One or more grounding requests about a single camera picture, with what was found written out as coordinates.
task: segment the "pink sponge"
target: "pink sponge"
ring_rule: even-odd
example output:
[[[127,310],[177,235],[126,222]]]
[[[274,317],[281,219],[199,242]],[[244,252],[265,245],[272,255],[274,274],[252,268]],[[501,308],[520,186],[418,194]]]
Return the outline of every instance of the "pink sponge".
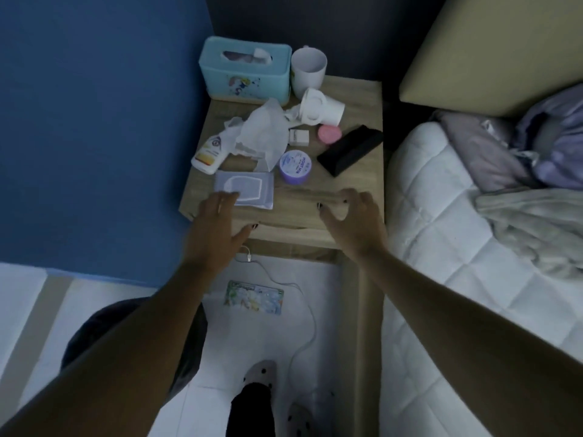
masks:
[[[324,144],[330,145],[342,138],[340,127],[322,125],[318,129],[318,139]]]

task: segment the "hand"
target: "hand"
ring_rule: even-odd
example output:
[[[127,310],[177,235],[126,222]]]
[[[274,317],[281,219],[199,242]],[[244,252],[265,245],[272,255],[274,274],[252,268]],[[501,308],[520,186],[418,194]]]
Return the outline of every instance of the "hand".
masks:
[[[233,207],[238,193],[212,193],[200,203],[198,215],[186,235],[182,263],[212,273],[223,270],[247,240],[253,226],[231,236]]]
[[[387,229],[373,196],[354,189],[340,192],[347,199],[348,215],[339,221],[326,205],[318,205],[320,218],[346,256],[356,263],[371,252],[387,249]]]

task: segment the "mug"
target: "mug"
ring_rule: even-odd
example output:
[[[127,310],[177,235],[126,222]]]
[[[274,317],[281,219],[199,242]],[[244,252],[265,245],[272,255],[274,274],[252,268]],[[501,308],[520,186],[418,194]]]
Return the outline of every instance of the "mug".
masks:
[[[324,95],[320,90],[308,87],[300,104],[300,120],[303,124],[315,126],[328,124],[337,126],[344,113],[345,104]]]
[[[322,50],[304,46],[291,56],[291,88],[301,98],[308,87],[319,89],[324,82],[328,59]]]

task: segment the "person's right arm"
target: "person's right arm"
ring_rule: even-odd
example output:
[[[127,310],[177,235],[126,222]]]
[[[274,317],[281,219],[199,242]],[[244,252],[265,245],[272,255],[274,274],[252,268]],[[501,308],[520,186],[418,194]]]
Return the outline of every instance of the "person's right arm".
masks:
[[[369,193],[343,190],[345,220],[320,215],[345,254],[389,297],[436,366],[494,436],[583,435],[583,365],[387,250]]]

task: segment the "person's left hand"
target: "person's left hand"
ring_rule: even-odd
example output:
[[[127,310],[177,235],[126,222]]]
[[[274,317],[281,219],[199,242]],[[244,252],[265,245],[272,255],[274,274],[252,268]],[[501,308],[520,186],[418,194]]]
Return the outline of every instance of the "person's left hand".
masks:
[[[186,235],[182,263],[214,275],[223,270],[247,240],[254,225],[231,236],[233,207],[238,193],[219,191],[200,203]]]

